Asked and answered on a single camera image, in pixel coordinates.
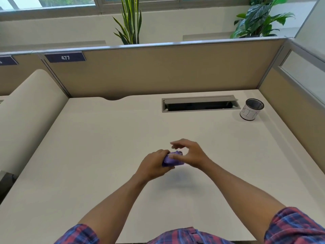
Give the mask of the person's left hand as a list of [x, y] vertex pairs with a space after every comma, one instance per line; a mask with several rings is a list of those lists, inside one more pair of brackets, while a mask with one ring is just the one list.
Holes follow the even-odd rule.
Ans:
[[154, 160], [149, 153], [140, 163], [135, 175], [144, 182], [163, 176], [175, 167], [162, 167], [163, 160]]

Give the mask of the person's right hand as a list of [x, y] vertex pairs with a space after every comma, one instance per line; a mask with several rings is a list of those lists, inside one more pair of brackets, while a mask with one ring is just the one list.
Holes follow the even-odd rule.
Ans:
[[[188, 139], [180, 139], [177, 141], [172, 141], [170, 144], [175, 150], [182, 148], [190, 149], [190, 163], [187, 164], [191, 165], [192, 167], [204, 170], [204, 168], [207, 167], [208, 164], [213, 163], [213, 161], [209, 159], [209, 157], [205, 154], [205, 152], [201, 149], [200, 145], [197, 142]], [[170, 157], [181, 161], [180, 155], [172, 154], [170, 155]]]

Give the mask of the purple stapler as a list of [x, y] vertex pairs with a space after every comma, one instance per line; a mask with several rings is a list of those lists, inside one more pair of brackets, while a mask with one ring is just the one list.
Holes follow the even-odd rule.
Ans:
[[175, 152], [168, 153], [163, 159], [162, 167], [175, 167], [175, 166], [180, 166], [180, 165], [185, 164], [184, 162], [182, 162], [180, 160], [171, 158], [170, 155], [172, 155], [172, 154], [177, 154], [180, 156], [183, 155], [182, 151], [175, 151]]

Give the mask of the person's left forearm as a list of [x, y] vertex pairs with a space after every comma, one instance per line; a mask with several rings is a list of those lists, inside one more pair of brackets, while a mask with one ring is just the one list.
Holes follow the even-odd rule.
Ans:
[[147, 176], [136, 172], [123, 186], [91, 209], [79, 224], [90, 227], [101, 244], [115, 244], [135, 201], [148, 182]]

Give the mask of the person's right forearm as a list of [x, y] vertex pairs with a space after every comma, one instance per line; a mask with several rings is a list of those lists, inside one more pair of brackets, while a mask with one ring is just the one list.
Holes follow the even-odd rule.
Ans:
[[253, 237], [259, 243], [263, 243], [271, 220], [286, 206], [210, 159], [202, 163], [201, 171], [214, 182], [233, 212]]

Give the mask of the plaid shirt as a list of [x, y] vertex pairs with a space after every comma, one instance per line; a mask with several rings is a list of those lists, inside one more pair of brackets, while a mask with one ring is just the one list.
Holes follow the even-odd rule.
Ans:
[[[54, 244], [104, 244], [85, 224], [67, 230]], [[162, 233], [146, 244], [235, 244], [224, 238], [199, 231], [193, 227]], [[272, 218], [263, 244], [325, 244], [325, 228], [301, 210], [286, 207]]]

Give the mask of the black mesh cup white label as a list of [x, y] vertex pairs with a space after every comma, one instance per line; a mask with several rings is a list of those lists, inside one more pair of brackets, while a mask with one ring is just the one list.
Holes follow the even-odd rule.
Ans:
[[249, 98], [240, 112], [240, 117], [246, 121], [253, 121], [264, 107], [265, 105], [261, 100]]

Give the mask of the beige desk partition panel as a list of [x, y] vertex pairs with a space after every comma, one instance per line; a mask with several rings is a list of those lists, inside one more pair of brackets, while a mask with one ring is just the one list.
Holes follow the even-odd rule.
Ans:
[[279, 45], [258, 41], [269, 38], [87, 48], [86, 61], [43, 59], [72, 98], [251, 90]]

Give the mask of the beige side partition panel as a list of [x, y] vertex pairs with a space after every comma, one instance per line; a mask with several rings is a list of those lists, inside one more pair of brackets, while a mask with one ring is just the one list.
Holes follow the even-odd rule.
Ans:
[[325, 174], [325, 54], [295, 39], [277, 42], [256, 88]]

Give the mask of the snake plant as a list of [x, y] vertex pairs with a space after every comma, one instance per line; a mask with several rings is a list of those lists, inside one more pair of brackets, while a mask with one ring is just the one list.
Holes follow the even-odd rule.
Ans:
[[114, 21], [119, 25], [120, 30], [114, 34], [119, 37], [124, 45], [140, 44], [139, 33], [142, 25], [142, 11], [139, 8], [139, 0], [121, 0], [123, 24], [116, 18]]

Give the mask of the blue desk number sign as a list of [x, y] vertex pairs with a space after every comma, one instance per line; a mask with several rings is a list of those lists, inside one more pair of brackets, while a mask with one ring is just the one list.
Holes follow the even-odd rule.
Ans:
[[67, 63], [86, 61], [83, 52], [46, 53], [44, 54], [50, 63]]

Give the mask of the cream curved side divider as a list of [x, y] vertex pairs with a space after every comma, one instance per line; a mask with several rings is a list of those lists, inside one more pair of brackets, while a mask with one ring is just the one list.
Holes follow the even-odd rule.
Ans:
[[0, 171], [19, 176], [68, 97], [42, 69], [0, 104]]

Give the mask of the broad leaf green plant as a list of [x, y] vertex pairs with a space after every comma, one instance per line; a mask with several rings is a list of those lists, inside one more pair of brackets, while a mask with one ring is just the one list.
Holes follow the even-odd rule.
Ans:
[[235, 31], [230, 35], [231, 39], [277, 37], [273, 23], [281, 25], [286, 23], [288, 18], [295, 18], [292, 12], [270, 15], [271, 9], [279, 4], [285, 4], [287, 0], [249, 0], [250, 8], [246, 13], [238, 14], [238, 20], [234, 21]]

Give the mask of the window frame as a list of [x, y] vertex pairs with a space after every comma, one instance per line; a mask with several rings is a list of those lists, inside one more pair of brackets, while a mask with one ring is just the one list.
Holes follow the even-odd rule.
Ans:
[[[247, 6], [249, 0], [139, 0], [143, 12], [189, 8]], [[90, 0], [88, 4], [43, 7], [40, 0], [0, 0], [0, 20], [116, 14], [121, 0]]]

